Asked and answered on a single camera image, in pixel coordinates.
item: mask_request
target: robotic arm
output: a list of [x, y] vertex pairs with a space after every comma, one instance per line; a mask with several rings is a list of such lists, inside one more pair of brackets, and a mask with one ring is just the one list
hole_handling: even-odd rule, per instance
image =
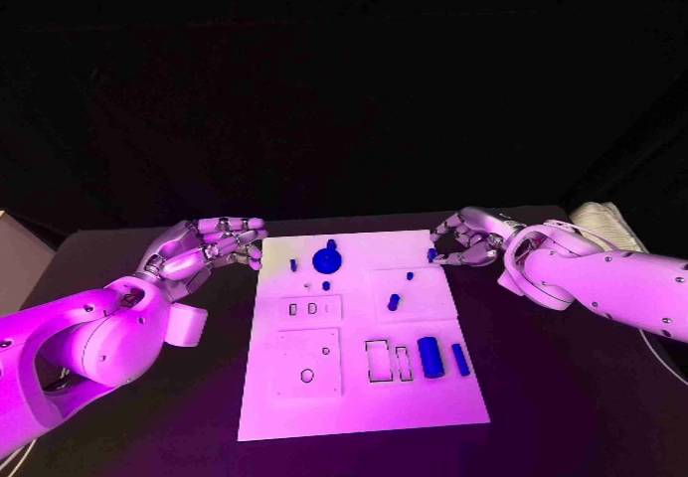
[[[262, 219], [181, 222], [133, 276], [0, 318], [0, 458], [149, 369], [162, 343], [197, 346], [207, 311], [175, 303], [230, 263], [262, 268]], [[71, 373], [47, 389], [37, 355]]]
[[[602, 239], [612, 251], [575, 230]], [[504, 252], [500, 284], [540, 305], [566, 310], [577, 300], [606, 319], [688, 342], [688, 260], [618, 250], [595, 232], [559, 221], [527, 227], [505, 215], [466, 207], [432, 232], [455, 231], [463, 252], [435, 255], [436, 263], [485, 266]]]

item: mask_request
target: black curtain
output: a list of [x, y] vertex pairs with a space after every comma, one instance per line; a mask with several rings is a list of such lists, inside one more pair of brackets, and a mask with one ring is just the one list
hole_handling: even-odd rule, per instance
[[572, 208], [688, 67], [671, 3], [6, 14], [0, 207], [54, 242], [221, 215]]

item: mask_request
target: blue object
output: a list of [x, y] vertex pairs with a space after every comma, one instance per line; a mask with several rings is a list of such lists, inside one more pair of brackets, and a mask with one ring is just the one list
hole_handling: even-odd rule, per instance
[[466, 363], [466, 357], [463, 356], [462, 345], [452, 345], [452, 351], [455, 352], [456, 364], [459, 365], [459, 373], [462, 376], [471, 375], [469, 364]]
[[399, 305], [399, 295], [394, 293], [390, 296], [390, 304], [387, 305], [387, 308], [390, 311], [396, 311]]
[[334, 239], [328, 240], [328, 248], [322, 248], [313, 255], [313, 267], [321, 273], [335, 273], [342, 266], [342, 256], [338, 252], [338, 244]]
[[437, 340], [426, 336], [419, 340], [420, 362], [423, 363], [423, 375], [429, 379], [445, 376], [445, 367], [442, 366], [440, 349]]

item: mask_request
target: round hole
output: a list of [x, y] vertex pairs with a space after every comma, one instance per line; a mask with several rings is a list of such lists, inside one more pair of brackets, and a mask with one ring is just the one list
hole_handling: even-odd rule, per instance
[[302, 381], [305, 383], [309, 383], [313, 380], [313, 377], [315, 377], [313, 370], [305, 369], [302, 371]]

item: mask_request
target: table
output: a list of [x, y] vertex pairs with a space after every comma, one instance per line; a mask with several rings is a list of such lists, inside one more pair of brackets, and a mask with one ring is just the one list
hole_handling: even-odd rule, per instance
[[[527, 224], [553, 206], [501, 209]], [[285, 221], [272, 235], [430, 229], [452, 212]], [[163, 229], [78, 232], [25, 306], [109, 284]], [[502, 288], [502, 267], [446, 267], [492, 423], [237, 442], [257, 273], [233, 265], [184, 303], [198, 348], [165, 345], [143, 377], [38, 441], [19, 476], [674, 476], [688, 472], [688, 387], [635, 329]]]

